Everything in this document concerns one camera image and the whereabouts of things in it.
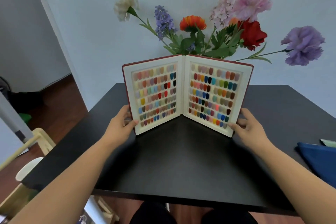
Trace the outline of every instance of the blue folder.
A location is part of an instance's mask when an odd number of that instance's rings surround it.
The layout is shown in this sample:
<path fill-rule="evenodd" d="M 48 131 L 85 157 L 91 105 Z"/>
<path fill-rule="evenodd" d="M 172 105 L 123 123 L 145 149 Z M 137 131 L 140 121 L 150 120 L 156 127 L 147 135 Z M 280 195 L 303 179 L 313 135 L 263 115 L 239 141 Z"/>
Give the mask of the blue folder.
<path fill-rule="evenodd" d="M 336 188 L 336 148 L 297 143 L 299 153 L 311 170 L 327 184 Z"/>

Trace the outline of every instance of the open book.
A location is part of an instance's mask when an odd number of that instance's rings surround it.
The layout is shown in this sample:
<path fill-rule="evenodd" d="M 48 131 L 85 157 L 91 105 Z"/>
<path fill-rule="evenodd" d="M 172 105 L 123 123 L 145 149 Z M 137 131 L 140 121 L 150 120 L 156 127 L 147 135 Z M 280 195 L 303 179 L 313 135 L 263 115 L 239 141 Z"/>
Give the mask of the open book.
<path fill-rule="evenodd" d="M 195 55 L 123 65 L 132 119 L 139 135 L 179 115 L 228 137 L 236 123 L 253 66 Z"/>

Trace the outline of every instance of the hand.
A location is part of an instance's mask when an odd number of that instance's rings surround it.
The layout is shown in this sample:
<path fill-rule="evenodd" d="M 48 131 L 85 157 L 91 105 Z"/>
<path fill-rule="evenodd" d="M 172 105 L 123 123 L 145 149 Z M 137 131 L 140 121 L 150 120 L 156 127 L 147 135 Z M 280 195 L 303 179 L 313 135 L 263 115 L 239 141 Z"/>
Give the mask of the hand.
<path fill-rule="evenodd" d="M 242 108 L 241 113 L 245 116 L 246 120 L 238 119 L 237 124 L 228 123 L 228 125 L 240 136 L 242 142 L 247 147 L 260 156 L 274 145 L 267 138 L 263 126 L 248 109 Z"/>
<path fill-rule="evenodd" d="M 130 117 L 128 105 L 124 105 L 110 121 L 101 140 L 115 148 L 123 144 L 128 139 L 132 129 L 139 123 L 138 120 L 125 120 Z"/>

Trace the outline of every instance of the orange flower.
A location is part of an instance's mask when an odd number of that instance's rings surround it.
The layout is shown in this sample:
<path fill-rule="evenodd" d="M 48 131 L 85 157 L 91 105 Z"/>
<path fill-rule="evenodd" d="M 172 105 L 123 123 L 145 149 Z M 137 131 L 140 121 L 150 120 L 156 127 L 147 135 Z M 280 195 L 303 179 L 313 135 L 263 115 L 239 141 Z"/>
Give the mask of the orange flower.
<path fill-rule="evenodd" d="M 236 17 L 233 17 L 230 21 L 229 21 L 229 25 L 236 25 L 238 23 L 238 19 Z"/>
<path fill-rule="evenodd" d="M 199 16 L 187 16 L 182 19 L 180 22 L 180 30 L 183 30 L 185 32 L 197 32 L 196 26 L 200 29 L 206 29 L 207 24 L 205 24 L 205 20 L 202 19 Z"/>

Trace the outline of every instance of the red rose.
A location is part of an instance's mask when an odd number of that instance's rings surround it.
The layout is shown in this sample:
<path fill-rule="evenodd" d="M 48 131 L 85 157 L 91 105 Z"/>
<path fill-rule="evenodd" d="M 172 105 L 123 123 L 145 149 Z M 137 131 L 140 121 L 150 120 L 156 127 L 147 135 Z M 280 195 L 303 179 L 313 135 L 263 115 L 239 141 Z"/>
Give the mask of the red rose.
<path fill-rule="evenodd" d="M 257 21 L 249 22 L 241 21 L 238 22 L 238 28 L 244 29 L 241 33 L 240 38 L 244 39 L 243 45 L 246 46 L 250 51 L 254 51 L 256 46 L 260 46 L 261 43 L 265 42 L 265 37 L 267 34 L 262 32 L 260 29 L 260 24 Z"/>

